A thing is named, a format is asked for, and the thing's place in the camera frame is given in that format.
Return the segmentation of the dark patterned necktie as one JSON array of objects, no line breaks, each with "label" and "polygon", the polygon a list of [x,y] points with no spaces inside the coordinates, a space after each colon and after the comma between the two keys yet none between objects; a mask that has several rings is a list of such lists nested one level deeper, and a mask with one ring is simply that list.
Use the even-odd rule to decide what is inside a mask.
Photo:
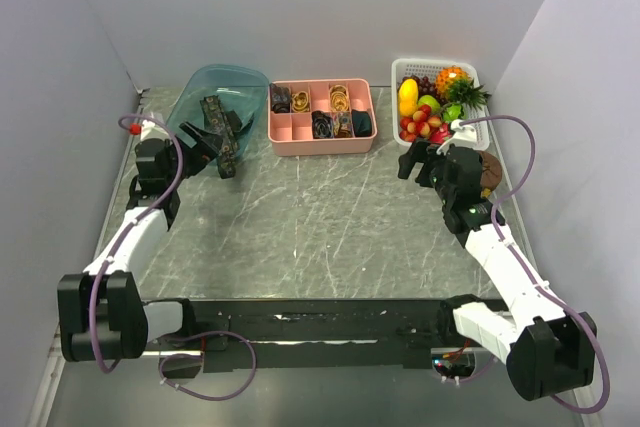
[{"label": "dark patterned necktie", "polygon": [[218,172],[222,179],[232,178],[236,175],[236,158],[240,153],[240,140],[249,133],[254,116],[243,121],[234,111],[227,111],[220,98],[216,95],[204,97],[200,101],[204,117],[204,129],[221,139],[219,147],[220,161],[225,171]]}]

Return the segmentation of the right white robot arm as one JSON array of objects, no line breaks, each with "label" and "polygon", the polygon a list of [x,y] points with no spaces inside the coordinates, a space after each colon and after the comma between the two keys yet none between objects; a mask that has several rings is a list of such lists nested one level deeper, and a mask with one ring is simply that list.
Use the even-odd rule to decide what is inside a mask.
[{"label": "right white robot arm", "polygon": [[418,139],[399,158],[399,178],[408,178],[415,166],[421,168],[417,183],[435,190],[446,227],[480,264],[507,308],[498,314],[472,295],[453,297],[441,308],[439,338],[452,346],[468,338],[484,347],[505,365],[512,386],[528,401],[590,385],[595,323],[587,313],[575,320],[532,270],[504,217],[482,195],[481,154],[456,146],[441,154],[437,145]]}]

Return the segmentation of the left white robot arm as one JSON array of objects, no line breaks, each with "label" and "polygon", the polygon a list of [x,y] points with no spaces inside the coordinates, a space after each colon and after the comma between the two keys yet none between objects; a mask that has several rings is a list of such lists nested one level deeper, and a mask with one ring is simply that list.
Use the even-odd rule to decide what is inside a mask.
[{"label": "left white robot arm", "polygon": [[135,274],[146,267],[169,232],[180,207],[180,183],[217,159],[221,135],[189,122],[181,130],[187,145],[163,122],[130,115],[137,174],[129,186],[123,222],[104,250],[78,274],[57,287],[60,343],[68,362],[95,361],[105,372],[122,359],[142,355],[148,343],[164,337],[185,349],[198,336],[191,302],[185,298],[142,300]]}]

